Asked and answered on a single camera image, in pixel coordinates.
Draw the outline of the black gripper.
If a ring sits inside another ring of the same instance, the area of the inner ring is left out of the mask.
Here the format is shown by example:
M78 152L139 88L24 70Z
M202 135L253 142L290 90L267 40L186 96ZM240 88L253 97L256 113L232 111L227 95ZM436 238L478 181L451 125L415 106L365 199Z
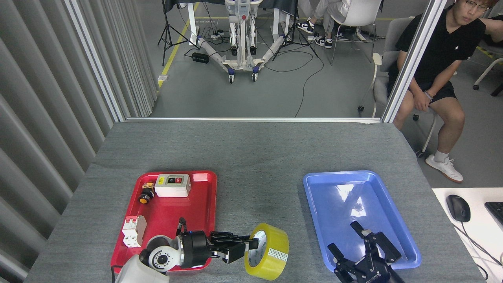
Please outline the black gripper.
M239 236L231 232L211 231L209 242L212 252L208 247L204 231L188 231L182 233L184 252L183 268L195 268L206 264L212 256L222 258L225 263L232 263L244 257L246 251L258 249L259 239L248 236Z
M334 274L342 283L404 283L391 268L391 264L402 258L401 253L383 232L374 233L364 229L358 221L350 223L352 229L363 239L365 254L358 262L346 259L336 244L327 246L336 260ZM383 260L379 254L383 251Z

